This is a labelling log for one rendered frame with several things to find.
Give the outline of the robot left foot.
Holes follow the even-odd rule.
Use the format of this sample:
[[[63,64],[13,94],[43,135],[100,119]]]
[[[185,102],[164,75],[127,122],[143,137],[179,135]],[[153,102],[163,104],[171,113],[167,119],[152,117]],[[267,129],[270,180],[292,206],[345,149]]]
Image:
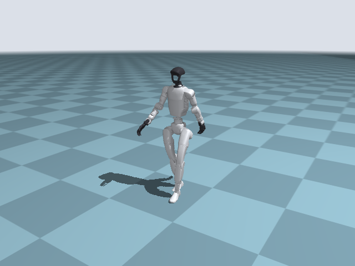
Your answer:
[[[178,194],[177,194],[177,190],[176,190],[176,192],[174,192],[173,195],[170,197],[169,202],[175,203],[179,199],[180,195],[181,195],[180,190],[179,190]]]

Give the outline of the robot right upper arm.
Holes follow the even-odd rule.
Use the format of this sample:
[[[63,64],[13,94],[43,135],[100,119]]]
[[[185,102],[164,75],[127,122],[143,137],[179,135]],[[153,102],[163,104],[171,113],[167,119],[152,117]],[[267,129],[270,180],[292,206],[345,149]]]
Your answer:
[[[160,96],[160,101],[159,101],[159,103],[155,104],[155,108],[158,109],[158,110],[162,110],[163,109],[164,103],[166,102],[166,99],[168,97],[168,87],[169,86],[163,87],[162,93],[161,93],[161,96]]]

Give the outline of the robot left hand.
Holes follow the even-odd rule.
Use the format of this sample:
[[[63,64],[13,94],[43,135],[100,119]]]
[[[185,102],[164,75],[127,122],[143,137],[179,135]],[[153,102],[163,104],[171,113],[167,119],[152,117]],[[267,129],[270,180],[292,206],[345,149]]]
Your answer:
[[[203,133],[203,131],[205,131],[205,124],[203,123],[202,125],[201,125],[201,123],[200,122],[198,122],[198,124],[199,124],[199,127],[200,127],[200,130],[199,130],[199,132],[198,132],[198,134],[202,134]]]

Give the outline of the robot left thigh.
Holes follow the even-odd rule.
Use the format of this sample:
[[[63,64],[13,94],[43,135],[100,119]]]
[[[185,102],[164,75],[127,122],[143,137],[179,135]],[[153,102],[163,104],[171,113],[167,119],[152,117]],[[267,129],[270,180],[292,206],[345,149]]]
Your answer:
[[[180,137],[179,137],[179,142],[178,142],[178,149],[177,149],[177,158],[175,161],[175,167],[177,165],[182,166],[186,154],[186,150],[189,147],[189,139],[191,139],[193,136],[193,133],[187,129],[183,128]]]

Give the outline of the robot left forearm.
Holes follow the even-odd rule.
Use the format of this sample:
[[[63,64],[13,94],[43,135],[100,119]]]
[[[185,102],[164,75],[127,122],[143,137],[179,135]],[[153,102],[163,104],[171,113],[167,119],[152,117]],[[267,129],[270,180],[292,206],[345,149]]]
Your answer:
[[[200,109],[199,109],[198,106],[197,106],[197,112],[198,112],[198,113],[195,113],[196,119],[197,119],[197,121],[200,122],[201,125],[202,125],[202,124],[204,123],[204,120],[203,120],[203,117],[202,117],[202,115],[201,115],[201,111],[200,111]]]

